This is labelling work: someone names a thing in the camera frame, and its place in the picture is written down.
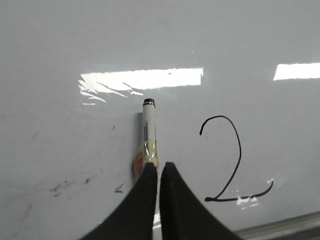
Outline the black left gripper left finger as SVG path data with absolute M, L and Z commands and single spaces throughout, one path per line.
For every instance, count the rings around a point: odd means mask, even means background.
M 157 169 L 146 163 L 119 206 L 83 240 L 151 240 L 157 199 Z

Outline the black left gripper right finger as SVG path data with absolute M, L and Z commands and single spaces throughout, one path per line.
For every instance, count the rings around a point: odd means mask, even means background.
M 176 165 L 166 162 L 159 191 L 163 240 L 239 240 L 196 198 Z

